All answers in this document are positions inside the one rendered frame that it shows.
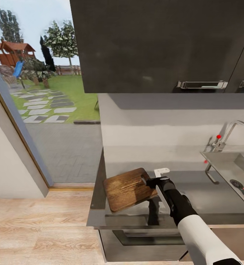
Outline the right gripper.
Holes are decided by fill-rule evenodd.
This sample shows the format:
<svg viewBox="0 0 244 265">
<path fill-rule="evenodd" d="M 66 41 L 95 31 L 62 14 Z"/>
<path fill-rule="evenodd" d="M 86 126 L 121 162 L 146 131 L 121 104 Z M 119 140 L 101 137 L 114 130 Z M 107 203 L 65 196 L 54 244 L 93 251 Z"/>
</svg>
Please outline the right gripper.
<svg viewBox="0 0 244 265">
<path fill-rule="evenodd" d="M 148 179 L 146 181 L 146 184 L 147 186 L 150 186 L 150 188 L 156 188 L 156 181 L 159 179 L 159 178 L 167 178 L 167 176 L 162 176 L 162 177 L 157 177 L 157 178 L 153 178 L 153 179 Z"/>
</svg>

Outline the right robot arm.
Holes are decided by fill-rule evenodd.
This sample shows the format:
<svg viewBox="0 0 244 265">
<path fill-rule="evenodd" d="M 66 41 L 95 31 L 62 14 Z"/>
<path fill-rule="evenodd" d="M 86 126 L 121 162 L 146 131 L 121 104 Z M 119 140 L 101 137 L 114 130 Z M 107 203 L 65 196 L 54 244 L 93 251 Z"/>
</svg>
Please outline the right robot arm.
<svg viewBox="0 0 244 265">
<path fill-rule="evenodd" d="M 154 169 L 155 178 L 148 179 L 146 184 L 156 188 L 174 218 L 194 265 L 244 265 L 193 209 L 189 198 L 181 195 L 167 176 L 161 176 L 169 172 L 168 168 Z"/>
</svg>

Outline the cutting board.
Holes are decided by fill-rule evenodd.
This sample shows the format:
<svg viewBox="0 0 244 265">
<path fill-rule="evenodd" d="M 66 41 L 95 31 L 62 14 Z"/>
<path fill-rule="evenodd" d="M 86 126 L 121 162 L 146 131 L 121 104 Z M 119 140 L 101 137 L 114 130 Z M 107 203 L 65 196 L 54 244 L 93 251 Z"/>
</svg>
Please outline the cutting board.
<svg viewBox="0 0 244 265">
<path fill-rule="evenodd" d="M 157 194 L 156 188 L 146 186 L 141 176 L 151 179 L 144 168 L 138 168 L 103 182 L 112 212 L 117 212 Z"/>
</svg>

